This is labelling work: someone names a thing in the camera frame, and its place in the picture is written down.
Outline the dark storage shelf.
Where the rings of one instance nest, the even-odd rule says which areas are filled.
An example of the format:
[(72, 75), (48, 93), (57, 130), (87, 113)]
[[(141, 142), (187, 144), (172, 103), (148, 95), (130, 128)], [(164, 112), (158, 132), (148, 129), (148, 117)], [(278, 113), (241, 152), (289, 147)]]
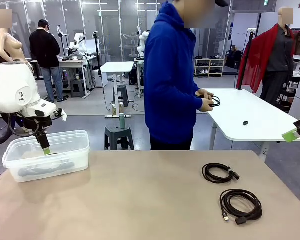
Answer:
[(283, 85), (277, 100), (278, 108), (289, 113), (300, 84), (300, 55), (293, 56), (293, 73), (289, 82)]

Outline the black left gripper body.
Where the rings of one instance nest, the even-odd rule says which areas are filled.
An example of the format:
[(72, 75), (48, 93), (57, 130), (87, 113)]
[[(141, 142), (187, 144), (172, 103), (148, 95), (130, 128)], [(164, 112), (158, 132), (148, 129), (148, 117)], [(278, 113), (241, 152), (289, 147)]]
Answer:
[(29, 130), (26, 135), (30, 136), (43, 136), (46, 135), (46, 129), (53, 125), (52, 119), (48, 117), (22, 117), (24, 127)]

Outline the person's right forearm blue sleeve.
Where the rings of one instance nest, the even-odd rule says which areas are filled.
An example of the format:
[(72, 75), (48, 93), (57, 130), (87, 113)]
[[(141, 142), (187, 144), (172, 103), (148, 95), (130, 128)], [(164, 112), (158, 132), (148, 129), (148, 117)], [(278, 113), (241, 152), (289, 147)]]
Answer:
[(203, 100), (201, 98), (183, 93), (176, 88), (173, 89), (173, 97), (175, 103), (181, 108), (181, 110), (199, 110), (203, 106)]

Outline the white table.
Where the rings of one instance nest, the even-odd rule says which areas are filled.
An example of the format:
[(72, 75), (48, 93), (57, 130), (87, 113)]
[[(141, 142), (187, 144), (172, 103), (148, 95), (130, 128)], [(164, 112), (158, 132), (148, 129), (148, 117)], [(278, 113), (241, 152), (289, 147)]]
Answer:
[(282, 135), (295, 128), (294, 117), (263, 101), (247, 90), (210, 88), (220, 100), (208, 115), (213, 120), (209, 149), (213, 150), (217, 130), (232, 142), (262, 143), (259, 158), (266, 160), (270, 144), (284, 142)]

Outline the person in blue hoodie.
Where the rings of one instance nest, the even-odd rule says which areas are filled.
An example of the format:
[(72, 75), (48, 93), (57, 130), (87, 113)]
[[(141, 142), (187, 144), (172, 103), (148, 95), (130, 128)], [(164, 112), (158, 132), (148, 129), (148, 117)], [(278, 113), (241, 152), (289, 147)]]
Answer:
[(192, 27), (225, 0), (172, 0), (162, 4), (144, 51), (144, 110), (153, 151), (188, 151), (199, 110), (181, 108), (173, 89), (193, 95), (196, 36)]

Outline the white standing desk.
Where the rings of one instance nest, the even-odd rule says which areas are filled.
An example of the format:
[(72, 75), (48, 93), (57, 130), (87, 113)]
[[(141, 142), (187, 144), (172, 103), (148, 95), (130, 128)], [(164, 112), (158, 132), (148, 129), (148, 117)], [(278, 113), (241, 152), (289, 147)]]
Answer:
[(122, 61), (122, 62), (112, 61), (112, 62), (106, 62), (103, 66), (100, 67), (101, 73), (113, 74), (116, 115), (106, 115), (105, 118), (113, 119), (113, 118), (120, 117), (117, 74), (130, 73), (133, 69), (133, 65), (134, 65), (133, 61)]

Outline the dark grey stool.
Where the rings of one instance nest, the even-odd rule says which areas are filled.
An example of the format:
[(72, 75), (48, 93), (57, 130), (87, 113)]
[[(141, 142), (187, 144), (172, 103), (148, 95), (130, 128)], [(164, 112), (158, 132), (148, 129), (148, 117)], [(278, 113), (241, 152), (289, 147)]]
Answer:
[(123, 105), (124, 107), (129, 106), (129, 96), (128, 96), (128, 90), (126, 85), (118, 85), (117, 86), (117, 92), (121, 93), (121, 97), (119, 99), (123, 100)]
[(83, 79), (70, 82), (70, 95), (72, 98), (83, 98), (86, 95)]

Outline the red shawl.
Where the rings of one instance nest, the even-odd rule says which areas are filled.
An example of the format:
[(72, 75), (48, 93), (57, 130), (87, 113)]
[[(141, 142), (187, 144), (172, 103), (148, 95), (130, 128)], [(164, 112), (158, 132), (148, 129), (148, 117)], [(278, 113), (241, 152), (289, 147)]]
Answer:
[(275, 24), (271, 29), (257, 36), (247, 44), (239, 67), (237, 88), (240, 85), (250, 86), (254, 94), (258, 91), (268, 71), (267, 67), (270, 62), (270, 57), (278, 56), (274, 51), (275, 43), (279, 35), (287, 38), (287, 40), (291, 42), (284, 43), (283, 50), (280, 50), (279, 53), (283, 53), (284, 60), (287, 61), (287, 63), (284, 64), (285, 68), (283, 71), (288, 72), (290, 76), (292, 75), (295, 38), (288, 25), (282, 28), (279, 24)]

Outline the clear plastic storage box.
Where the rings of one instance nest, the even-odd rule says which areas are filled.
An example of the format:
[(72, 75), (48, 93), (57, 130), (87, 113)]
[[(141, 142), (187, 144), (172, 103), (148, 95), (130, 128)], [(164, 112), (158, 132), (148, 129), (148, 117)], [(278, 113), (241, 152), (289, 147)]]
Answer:
[(47, 135), (49, 154), (34, 136), (13, 140), (2, 164), (18, 183), (36, 181), (86, 170), (89, 167), (90, 141), (85, 130)]

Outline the person's left hand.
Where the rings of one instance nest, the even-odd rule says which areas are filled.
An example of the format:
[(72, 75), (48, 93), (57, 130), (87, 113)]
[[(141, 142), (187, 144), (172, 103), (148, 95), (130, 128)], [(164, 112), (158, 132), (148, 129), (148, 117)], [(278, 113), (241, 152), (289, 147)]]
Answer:
[(214, 96), (213, 93), (208, 92), (207, 90), (205, 90), (205, 89), (203, 89), (203, 88), (198, 89), (198, 90), (195, 92), (195, 94), (196, 94), (198, 97), (199, 97), (199, 96), (203, 96), (203, 98), (209, 99), (209, 100), (211, 100), (212, 97)]

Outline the wooden shoe rack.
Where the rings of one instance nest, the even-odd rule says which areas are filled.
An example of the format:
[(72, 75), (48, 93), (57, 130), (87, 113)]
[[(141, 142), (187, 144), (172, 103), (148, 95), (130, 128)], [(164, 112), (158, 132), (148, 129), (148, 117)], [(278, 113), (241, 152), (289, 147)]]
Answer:
[(194, 77), (222, 77), (224, 66), (225, 59), (223, 58), (202, 58), (197, 56), (194, 59)]

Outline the bare beige mannequin grey trousers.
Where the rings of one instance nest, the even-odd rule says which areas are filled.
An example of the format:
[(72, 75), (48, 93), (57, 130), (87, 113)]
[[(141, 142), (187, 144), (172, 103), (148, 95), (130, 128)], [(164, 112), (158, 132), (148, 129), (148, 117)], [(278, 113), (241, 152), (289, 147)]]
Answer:
[(26, 64), (34, 74), (32, 65), (24, 55), (23, 44), (9, 33), (12, 25), (12, 10), (0, 9), (0, 56), (12, 64)]

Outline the mannequin in grey shirt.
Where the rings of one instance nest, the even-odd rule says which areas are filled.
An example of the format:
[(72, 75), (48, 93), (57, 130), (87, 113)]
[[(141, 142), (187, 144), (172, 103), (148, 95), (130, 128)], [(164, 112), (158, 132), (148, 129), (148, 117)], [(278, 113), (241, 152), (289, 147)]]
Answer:
[(278, 12), (276, 35), (268, 58), (262, 80), (260, 98), (272, 106), (277, 106), (284, 84), (288, 83), (293, 73), (294, 35), (290, 29), (293, 24), (293, 9), (281, 7)]

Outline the grey plastic step stool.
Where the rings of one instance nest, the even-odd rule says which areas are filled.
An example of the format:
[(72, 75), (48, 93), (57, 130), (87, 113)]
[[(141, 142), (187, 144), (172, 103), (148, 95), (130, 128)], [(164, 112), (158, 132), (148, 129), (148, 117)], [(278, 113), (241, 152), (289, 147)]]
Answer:
[(130, 127), (120, 128), (115, 125), (107, 125), (104, 129), (104, 149), (110, 151), (117, 151), (118, 145), (122, 149), (134, 151), (133, 135)]

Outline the person's right hand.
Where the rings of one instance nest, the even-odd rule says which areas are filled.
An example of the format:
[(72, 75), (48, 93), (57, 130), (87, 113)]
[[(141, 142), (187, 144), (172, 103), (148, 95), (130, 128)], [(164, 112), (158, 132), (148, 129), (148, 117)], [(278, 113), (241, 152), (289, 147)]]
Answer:
[(211, 105), (214, 104), (214, 102), (212, 100), (209, 100), (209, 99), (205, 99), (205, 98), (202, 98), (202, 105), (201, 107), (198, 109), (200, 112), (210, 112), (213, 110), (213, 108), (211, 107)]

